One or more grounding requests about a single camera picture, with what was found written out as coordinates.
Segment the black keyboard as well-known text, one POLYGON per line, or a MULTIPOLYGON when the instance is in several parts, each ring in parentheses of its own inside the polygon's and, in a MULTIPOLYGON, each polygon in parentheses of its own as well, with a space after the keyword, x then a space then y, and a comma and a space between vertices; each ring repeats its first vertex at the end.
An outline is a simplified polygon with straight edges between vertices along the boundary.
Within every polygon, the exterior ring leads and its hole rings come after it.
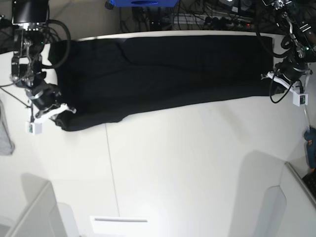
POLYGON ((303 177, 303 182, 307 186, 314 198, 316 198, 316 172, 309 173, 303 177))

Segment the white label plate with slot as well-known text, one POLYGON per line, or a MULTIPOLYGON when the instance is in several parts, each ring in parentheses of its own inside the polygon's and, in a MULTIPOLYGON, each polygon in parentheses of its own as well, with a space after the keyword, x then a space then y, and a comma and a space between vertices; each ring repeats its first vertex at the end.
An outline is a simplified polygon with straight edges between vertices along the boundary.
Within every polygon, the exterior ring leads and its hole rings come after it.
POLYGON ((90 216, 92 229, 103 235, 144 235, 149 221, 140 218, 90 216))

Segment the grey cloth at left edge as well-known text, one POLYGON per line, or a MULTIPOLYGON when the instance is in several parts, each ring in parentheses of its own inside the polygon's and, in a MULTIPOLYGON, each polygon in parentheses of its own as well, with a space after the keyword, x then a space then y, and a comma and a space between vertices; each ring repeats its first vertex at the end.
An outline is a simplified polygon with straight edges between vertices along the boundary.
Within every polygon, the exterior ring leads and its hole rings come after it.
POLYGON ((10 139, 3 103, 0 102, 0 155, 10 156, 15 150, 15 145, 10 139))

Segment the blue plastic box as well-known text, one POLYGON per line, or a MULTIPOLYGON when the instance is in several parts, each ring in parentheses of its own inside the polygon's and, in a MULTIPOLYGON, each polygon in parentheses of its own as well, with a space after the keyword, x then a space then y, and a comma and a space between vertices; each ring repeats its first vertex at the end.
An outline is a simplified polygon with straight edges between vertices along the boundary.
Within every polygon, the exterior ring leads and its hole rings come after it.
POLYGON ((116 7, 174 7, 178 0, 110 0, 116 7))

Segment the grey partition panel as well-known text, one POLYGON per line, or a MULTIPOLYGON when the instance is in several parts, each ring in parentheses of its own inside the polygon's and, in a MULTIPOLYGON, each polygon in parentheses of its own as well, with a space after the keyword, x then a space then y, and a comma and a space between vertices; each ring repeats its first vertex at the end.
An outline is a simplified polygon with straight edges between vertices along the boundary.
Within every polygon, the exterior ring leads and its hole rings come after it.
POLYGON ((66 237, 51 182, 47 181, 16 221, 0 217, 2 237, 66 237))
POLYGON ((289 172, 289 176, 293 178, 293 182, 289 185, 290 191, 294 194, 295 203, 300 209, 304 209, 304 214, 308 212, 316 214, 316 198, 308 189, 303 179, 299 176, 298 172, 294 169, 291 163, 285 163, 285 170, 289 172))

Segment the grey partition panel right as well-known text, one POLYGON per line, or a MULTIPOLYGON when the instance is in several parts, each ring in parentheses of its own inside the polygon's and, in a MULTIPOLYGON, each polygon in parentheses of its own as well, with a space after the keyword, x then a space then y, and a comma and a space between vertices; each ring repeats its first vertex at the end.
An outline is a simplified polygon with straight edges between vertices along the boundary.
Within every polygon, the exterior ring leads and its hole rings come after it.
POLYGON ((290 191, 294 194, 295 203, 300 209, 304 209, 304 214, 308 212, 316 214, 316 198, 308 189, 303 179, 299 176, 298 172, 294 169, 291 163, 285 163, 285 170, 289 172, 289 176, 293 178, 293 182, 289 185, 290 191))

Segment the blue glue gun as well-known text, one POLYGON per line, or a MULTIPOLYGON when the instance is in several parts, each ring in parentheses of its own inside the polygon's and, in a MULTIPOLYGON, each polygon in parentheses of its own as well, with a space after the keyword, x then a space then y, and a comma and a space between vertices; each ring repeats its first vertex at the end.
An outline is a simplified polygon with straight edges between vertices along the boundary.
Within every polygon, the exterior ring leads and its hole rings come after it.
POLYGON ((306 131, 303 137, 306 141, 306 158, 307 164, 310 169, 315 170, 316 168, 316 129, 311 126, 307 106, 304 105, 304 118, 306 121, 306 131))

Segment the grey partition panel left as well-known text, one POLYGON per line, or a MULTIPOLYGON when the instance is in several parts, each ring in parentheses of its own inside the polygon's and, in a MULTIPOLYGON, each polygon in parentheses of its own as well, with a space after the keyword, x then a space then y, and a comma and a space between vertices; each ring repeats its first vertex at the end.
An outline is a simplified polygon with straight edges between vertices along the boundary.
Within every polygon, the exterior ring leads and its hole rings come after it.
POLYGON ((47 181, 16 221, 0 217, 2 237, 66 237, 51 182, 47 181))

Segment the black T-shirt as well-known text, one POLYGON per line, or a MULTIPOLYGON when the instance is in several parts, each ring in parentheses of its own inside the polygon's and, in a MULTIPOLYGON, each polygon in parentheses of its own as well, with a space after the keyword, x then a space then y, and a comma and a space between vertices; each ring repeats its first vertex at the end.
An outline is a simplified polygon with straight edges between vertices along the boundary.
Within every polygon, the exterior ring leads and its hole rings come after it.
POLYGON ((56 69, 74 107, 64 131, 133 114, 268 96, 273 58, 254 36, 169 36, 73 41, 56 69))

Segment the power strip with plugs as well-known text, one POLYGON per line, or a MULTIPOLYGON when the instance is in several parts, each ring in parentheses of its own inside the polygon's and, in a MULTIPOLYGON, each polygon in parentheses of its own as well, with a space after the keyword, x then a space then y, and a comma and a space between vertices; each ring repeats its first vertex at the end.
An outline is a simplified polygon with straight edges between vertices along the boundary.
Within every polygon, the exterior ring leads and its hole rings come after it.
POLYGON ((204 20, 205 26, 213 27, 250 27, 251 23, 237 18, 226 17, 206 17, 204 20))

